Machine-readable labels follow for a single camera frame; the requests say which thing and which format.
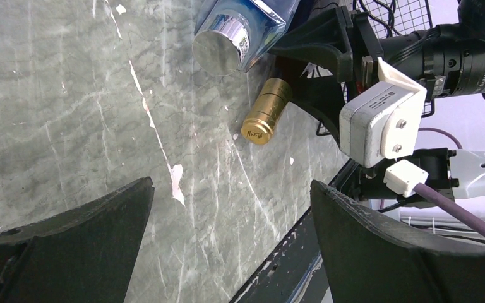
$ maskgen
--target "wire mesh basket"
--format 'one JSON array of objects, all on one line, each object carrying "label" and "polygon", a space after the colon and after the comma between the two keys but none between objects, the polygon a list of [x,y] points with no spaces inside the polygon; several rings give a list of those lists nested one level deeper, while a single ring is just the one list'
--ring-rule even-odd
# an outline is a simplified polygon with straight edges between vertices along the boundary
[{"label": "wire mesh basket", "polygon": [[[354,0],[352,6],[369,13],[369,23],[379,39],[433,27],[428,0]],[[433,114],[434,101],[431,101],[425,104],[423,117]],[[328,136],[330,133],[319,123],[316,134]]]}]

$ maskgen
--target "blue bottle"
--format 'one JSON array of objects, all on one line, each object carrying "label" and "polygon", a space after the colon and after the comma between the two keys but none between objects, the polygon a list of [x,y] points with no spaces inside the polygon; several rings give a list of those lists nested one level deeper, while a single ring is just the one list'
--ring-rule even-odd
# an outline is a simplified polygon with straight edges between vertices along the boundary
[{"label": "blue bottle", "polygon": [[205,0],[193,40],[208,73],[247,72],[286,33],[300,0]]}]

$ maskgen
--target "purple cable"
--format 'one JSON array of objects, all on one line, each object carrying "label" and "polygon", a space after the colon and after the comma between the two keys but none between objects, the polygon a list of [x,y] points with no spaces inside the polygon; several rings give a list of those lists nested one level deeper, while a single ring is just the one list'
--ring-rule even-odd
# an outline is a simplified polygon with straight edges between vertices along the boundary
[{"label": "purple cable", "polygon": [[462,223],[466,224],[472,230],[475,230],[483,237],[485,237],[485,222],[482,221],[477,216],[473,215],[469,211],[463,209],[460,205],[454,203],[453,201],[442,196],[440,193],[436,192],[423,183],[419,183],[414,187],[414,191],[439,206],[442,210],[446,211],[449,215],[460,220]]},{"label": "purple cable", "polygon": [[451,139],[458,147],[459,150],[462,149],[462,144],[459,142],[459,140],[457,139],[457,137],[453,136],[452,134],[442,130],[442,129],[439,129],[439,128],[419,128],[419,131],[433,131],[435,133],[438,133],[438,134],[442,134],[443,136],[446,136],[447,138]]}]

